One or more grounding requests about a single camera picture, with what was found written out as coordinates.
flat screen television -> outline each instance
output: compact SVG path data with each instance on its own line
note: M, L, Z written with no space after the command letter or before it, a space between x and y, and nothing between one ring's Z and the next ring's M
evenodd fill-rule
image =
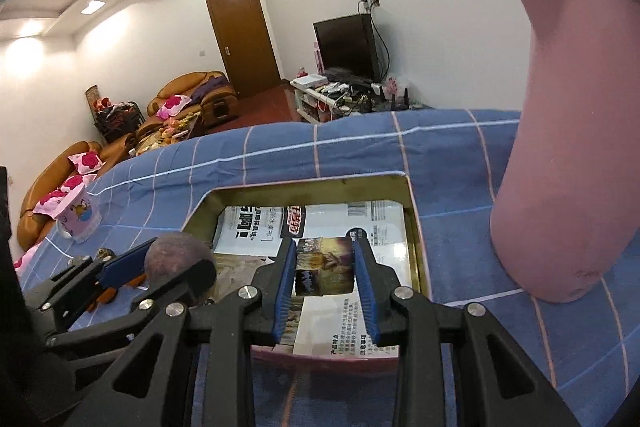
M325 69L344 68L373 82L380 82L370 14L317 22L314 28Z

leather armchair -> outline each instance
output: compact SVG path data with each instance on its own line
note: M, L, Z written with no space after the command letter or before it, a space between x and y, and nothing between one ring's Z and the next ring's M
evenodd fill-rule
M68 156L81 154L94 150L104 162L97 172L98 178L108 172L115 165L129 157L129 150L135 145L135 135L127 134L115 142L102 147L98 142L78 142L68 147L44 172L37 177L28 190L22 202L20 221L16 230L16 236L20 247L27 251L44 239L53 227L54 220L44 214L33 214L33 207L38 200L60 187L65 180L75 173L73 164Z
M138 129L136 133L138 138L146 136L151 130L155 130L162 125L162 120L156 116L156 112L169 97L175 94L191 96L198 86L208 82L211 77L223 75L222 71L209 71L208 73L197 71L174 78L149 102L146 108L149 118ZM218 87L207 93L200 105L187 107L174 118L179 120L190 113L198 111L202 113L202 123L205 127L211 127L235 118L238 116L238 95L236 90L231 85Z

brown leather sofa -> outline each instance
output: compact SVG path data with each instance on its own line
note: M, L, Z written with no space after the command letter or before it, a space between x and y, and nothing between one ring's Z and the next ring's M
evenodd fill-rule
M174 78L166 86L164 86L146 108L149 118L140 126L136 135L140 138L145 136L154 128L160 127L162 120L156 116L156 112L169 97L175 94L183 94L191 96L193 91L209 81L212 76L222 76L222 71L197 71L195 73L187 73L178 78ZM202 123L204 127L211 127L219 123L231 120L238 116L238 94L231 86L222 86L214 89L204 97L200 105L192 105L178 113L175 117L178 120L193 112L202 112Z
M22 202L20 221L16 231L20 247L24 251L29 250L33 245L42 241L53 227L53 219L45 214L33 214L32 210L40 198L56 190L71 174L75 173L74 166L68 160L68 156L94 150L104 162L102 168L97 172L100 177L129 157L129 150L135 145L135 139L135 135L127 134L105 147L97 142L74 143L53 160L31 185Z

pink thermos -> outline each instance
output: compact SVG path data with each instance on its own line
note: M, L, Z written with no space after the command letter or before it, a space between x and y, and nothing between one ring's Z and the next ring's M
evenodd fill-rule
M521 0L529 80L491 215L533 296L585 295L640 225L640 0Z

floor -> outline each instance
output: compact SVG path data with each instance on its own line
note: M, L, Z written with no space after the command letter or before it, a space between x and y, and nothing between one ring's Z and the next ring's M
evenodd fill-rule
M213 127L207 134L262 125L265 123L300 121L297 113L292 113L287 103L287 86L277 86L270 90L238 101L240 116L235 120Z

